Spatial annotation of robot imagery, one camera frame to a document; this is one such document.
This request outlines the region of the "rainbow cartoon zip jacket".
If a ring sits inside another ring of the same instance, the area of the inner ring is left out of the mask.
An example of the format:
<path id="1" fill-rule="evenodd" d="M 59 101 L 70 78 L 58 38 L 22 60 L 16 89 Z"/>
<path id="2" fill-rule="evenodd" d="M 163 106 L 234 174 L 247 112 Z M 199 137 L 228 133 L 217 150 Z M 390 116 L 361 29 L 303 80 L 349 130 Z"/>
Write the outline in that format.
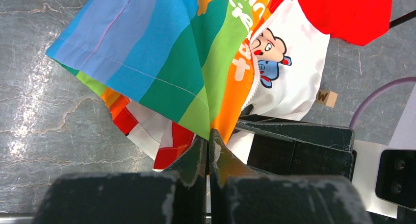
<path id="1" fill-rule="evenodd" d="M 392 0 L 90 0 L 46 55 L 99 95 L 163 170 L 218 130 L 247 161 L 237 119 L 298 121 L 320 89 L 328 44 L 385 34 Z"/>

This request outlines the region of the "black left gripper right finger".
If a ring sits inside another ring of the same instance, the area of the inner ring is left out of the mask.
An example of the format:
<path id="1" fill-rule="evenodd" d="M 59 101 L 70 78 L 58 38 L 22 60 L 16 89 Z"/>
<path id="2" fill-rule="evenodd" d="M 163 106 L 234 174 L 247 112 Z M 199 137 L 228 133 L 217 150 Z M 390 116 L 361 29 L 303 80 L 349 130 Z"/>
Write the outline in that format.
<path id="1" fill-rule="evenodd" d="M 334 175 L 273 175 L 250 168 L 216 129 L 208 140 L 214 224 L 369 224 L 351 182 Z"/>

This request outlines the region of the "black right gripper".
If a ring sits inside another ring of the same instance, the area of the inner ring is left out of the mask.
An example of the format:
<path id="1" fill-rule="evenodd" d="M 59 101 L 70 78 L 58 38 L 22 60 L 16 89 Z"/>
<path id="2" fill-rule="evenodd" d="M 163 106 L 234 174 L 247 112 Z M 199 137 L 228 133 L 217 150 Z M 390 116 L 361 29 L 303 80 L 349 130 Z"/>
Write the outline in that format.
<path id="1" fill-rule="evenodd" d="M 279 119 L 241 116 L 235 132 L 252 134 L 247 164 L 278 175 L 341 175 L 351 180 L 354 130 Z"/>

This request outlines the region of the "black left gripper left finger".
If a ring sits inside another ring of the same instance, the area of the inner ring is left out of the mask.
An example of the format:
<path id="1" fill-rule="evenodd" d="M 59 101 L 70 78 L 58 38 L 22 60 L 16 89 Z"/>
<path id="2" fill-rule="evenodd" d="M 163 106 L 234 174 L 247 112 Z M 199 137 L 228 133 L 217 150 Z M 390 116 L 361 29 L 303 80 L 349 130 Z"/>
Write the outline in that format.
<path id="1" fill-rule="evenodd" d="M 35 224 L 202 224 L 207 141 L 161 172 L 66 174 L 47 191 Z"/>

